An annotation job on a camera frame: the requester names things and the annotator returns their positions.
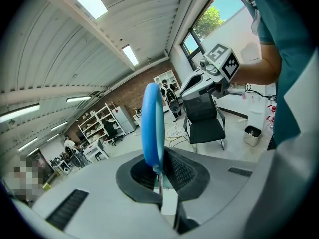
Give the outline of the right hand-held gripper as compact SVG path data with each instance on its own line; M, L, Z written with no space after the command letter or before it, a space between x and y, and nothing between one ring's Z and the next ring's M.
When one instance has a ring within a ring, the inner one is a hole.
M183 82L180 97L191 100L206 93L216 98L227 94L231 80L236 75L240 63L234 51L221 43L207 51L200 60L200 67Z

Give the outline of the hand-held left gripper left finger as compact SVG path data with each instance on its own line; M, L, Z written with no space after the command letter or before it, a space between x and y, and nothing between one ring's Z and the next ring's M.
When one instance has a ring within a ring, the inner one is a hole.
M116 172L119 189L138 203L161 204L162 196L154 192L156 173L142 155L122 164Z

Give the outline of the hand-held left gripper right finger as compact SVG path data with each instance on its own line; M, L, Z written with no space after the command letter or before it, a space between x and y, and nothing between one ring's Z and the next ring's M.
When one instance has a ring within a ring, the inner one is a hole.
M182 201L199 198L210 181L198 155L179 148L164 149L163 171Z

